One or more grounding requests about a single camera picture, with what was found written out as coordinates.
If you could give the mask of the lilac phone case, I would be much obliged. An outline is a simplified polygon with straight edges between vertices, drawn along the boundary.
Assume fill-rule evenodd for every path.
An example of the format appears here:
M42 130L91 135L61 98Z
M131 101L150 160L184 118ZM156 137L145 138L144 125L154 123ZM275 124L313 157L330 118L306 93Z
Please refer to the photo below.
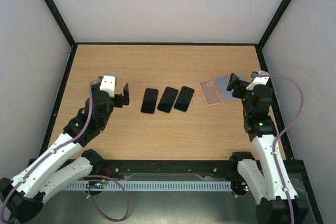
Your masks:
M216 78L217 85L226 101L235 100L235 97L232 95L232 91L227 91L227 86L229 83L229 76L222 76Z

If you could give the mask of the pink phone case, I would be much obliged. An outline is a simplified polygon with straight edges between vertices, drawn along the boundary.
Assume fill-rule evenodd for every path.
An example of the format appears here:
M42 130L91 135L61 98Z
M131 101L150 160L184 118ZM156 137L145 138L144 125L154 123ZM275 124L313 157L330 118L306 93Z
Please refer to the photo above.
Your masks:
M201 81L200 88L207 105L217 105L221 102L212 80Z

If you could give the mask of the teal phone black screen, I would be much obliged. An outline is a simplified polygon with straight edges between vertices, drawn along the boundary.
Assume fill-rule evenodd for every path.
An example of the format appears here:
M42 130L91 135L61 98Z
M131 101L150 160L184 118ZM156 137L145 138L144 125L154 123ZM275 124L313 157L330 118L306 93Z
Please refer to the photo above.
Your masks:
M174 109L181 112L186 112L194 95L194 92L195 90L193 88L182 86L174 104Z

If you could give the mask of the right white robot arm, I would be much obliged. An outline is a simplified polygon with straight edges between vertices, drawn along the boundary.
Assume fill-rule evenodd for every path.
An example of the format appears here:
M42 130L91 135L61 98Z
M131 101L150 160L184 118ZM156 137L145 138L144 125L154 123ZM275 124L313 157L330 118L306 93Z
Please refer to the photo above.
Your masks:
M270 74L253 72L252 82L246 82L232 73L227 91L241 99L244 129L252 142L259 161L248 153L234 153L229 164L232 176L242 177L256 202L258 223L303 223L309 204L300 199L292 185L281 157L277 133L269 115L273 89L267 84Z

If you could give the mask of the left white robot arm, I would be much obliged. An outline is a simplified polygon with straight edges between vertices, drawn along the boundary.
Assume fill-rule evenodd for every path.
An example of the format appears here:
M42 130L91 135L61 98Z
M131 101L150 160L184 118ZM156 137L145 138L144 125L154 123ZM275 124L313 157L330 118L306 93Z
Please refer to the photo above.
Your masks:
M85 107L69 121L54 144L21 173L1 179L2 223L12 222L5 219L5 209L16 220L26 223L73 181L101 177L104 159L94 150L84 151L67 166L63 164L105 129L114 108L129 105L128 86L124 86L122 94L113 94L114 86L112 81L91 82Z

